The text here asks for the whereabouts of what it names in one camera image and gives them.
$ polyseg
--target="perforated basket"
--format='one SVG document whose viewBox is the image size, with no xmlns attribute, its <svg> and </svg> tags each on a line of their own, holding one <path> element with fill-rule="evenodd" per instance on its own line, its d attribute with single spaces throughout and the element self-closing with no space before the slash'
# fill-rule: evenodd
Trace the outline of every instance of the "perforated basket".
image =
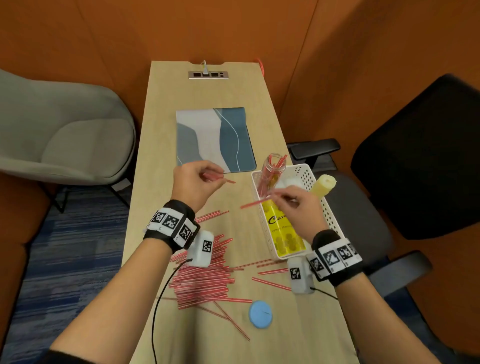
<svg viewBox="0 0 480 364">
<path fill-rule="evenodd" d="M 260 180 L 261 174 L 261 170 L 256 170 L 252 172 L 252 192 L 255 200 L 260 199 L 257 192 L 257 185 Z M 298 187 L 302 187 L 305 190 L 309 191 L 310 189 L 312 189 L 312 186 L 315 182 L 315 176 L 313 175 L 312 170 L 310 169 L 308 164 L 296 164 L 294 166 L 287 166 L 285 168 L 280 179 L 278 180 L 277 186 L 279 184 L 295 184 Z M 343 235 L 342 230 L 340 229 L 340 226 L 338 225 L 326 198 L 322 198 L 320 202 L 322 203 L 325 220 L 328 222 L 329 227 L 334 230 L 341 238 L 344 238 L 345 236 Z M 262 222 L 262 230 L 264 232 L 265 241 L 267 243 L 268 250 L 270 251 L 273 260 L 285 260 L 292 256 L 305 255 L 312 251 L 310 244 L 306 243 L 305 247 L 307 249 L 302 252 L 284 255 L 282 257 L 278 256 L 272 239 L 272 235 L 268 228 L 268 222 L 261 204 L 257 205 L 257 213 L 260 221 Z"/>
</svg>

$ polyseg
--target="mouse pad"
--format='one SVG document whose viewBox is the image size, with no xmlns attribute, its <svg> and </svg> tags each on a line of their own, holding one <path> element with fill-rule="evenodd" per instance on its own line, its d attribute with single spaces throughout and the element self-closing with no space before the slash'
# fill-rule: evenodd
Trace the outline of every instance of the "mouse pad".
<svg viewBox="0 0 480 364">
<path fill-rule="evenodd" d="M 255 170 L 245 108 L 177 111 L 177 165 L 210 160 L 225 173 Z"/>
</svg>

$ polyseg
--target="red cable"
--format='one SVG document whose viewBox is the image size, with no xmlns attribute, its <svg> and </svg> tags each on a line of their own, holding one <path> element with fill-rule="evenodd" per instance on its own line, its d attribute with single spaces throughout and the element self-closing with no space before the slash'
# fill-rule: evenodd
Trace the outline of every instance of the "red cable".
<svg viewBox="0 0 480 364">
<path fill-rule="evenodd" d="M 264 70 L 264 64 L 262 63 L 262 61 L 260 60 L 260 58 L 255 58 L 255 60 L 258 62 L 258 64 L 260 65 L 260 69 L 262 70 L 262 76 L 265 77 L 265 70 Z"/>
</svg>

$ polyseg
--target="person's right arm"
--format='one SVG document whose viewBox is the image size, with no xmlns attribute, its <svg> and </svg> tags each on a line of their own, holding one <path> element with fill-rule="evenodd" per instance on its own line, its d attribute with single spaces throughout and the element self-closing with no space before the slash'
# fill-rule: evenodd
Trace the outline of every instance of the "person's right arm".
<svg viewBox="0 0 480 364">
<path fill-rule="evenodd" d="M 317 196 L 295 186 L 274 190 L 272 200 L 310 244 L 328 229 Z M 439 364 L 359 273 L 335 287 L 338 301 L 362 358 L 368 364 Z"/>
</svg>

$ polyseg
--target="round blue cap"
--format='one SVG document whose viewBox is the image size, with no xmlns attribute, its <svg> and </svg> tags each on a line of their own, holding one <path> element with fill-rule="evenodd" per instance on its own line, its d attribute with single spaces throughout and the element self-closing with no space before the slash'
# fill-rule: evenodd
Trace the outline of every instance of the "round blue cap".
<svg viewBox="0 0 480 364">
<path fill-rule="evenodd" d="M 250 305 L 248 317 L 256 328 L 267 328 L 272 323 L 272 309 L 267 302 L 255 301 Z"/>
</svg>

